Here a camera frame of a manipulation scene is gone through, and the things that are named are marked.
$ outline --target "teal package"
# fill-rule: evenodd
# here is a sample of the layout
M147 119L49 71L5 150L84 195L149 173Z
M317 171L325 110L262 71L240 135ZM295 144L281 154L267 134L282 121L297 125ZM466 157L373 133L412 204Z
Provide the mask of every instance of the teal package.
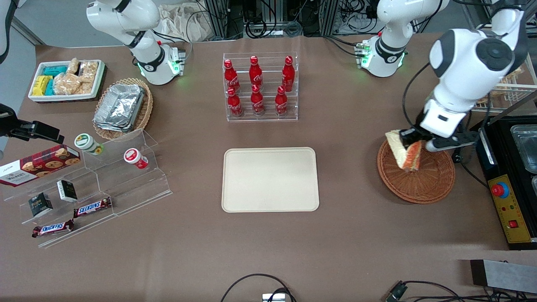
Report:
M44 68L43 75L51 75L54 77L65 72L67 72L67 66L49 66Z
M46 96L53 96L54 95L54 80L48 81L47 84L47 90L45 90Z

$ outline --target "floor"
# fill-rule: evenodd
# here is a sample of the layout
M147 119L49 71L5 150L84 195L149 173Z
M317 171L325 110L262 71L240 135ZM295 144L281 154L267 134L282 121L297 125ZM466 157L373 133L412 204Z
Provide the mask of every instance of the floor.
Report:
M15 13L46 44L60 47L98 47L121 45L108 34L95 30L88 22L85 8L89 0L28 0ZM177 0L154 0L161 3L177 3ZM462 6L450 2L446 9L439 12L429 23L425 32L443 32L449 28L468 27ZM18 32L12 30L10 54L0 65L0 91L2 103L16 111L27 93L28 83L35 68L33 46ZM0 138L0 150L3 150L6 138Z

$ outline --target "snickers bar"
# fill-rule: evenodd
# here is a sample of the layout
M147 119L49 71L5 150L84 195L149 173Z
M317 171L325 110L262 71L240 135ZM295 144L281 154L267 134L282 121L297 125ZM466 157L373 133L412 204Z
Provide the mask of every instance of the snickers bar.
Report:
M95 212L96 210L100 210L102 208L111 207L111 206L112 206L112 202L110 200L110 197L107 197L96 203L92 203L87 206L74 209L73 218L77 218L80 215L89 214L91 212Z
M32 237L37 238L47 234L59 234L64 232L71 232L75 228L75 223L72 219L63 222L61 224L55 224L50 226L40 227L37 226L32 231Z

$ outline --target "bread slice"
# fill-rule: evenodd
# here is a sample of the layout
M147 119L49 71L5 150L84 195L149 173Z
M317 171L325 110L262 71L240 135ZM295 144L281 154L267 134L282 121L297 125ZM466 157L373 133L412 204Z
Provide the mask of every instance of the bread slice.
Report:
M417 141L405 149L399 138L399 130L386 132L386 139L394 154L397 166L405 171L416 171L419 168L419 156L422 151L422 142Z

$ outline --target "red button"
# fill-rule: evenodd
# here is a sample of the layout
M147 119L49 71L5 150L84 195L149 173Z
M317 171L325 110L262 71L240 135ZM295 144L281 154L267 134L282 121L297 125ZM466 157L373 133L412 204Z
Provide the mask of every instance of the red button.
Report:
M498 197L502 196L505 193L504 188L499 184L493 185L491 188L491 191L492 191L492 195L498 196Z
M518 222L516 220L509 220L509 227L510 228L518 227Z

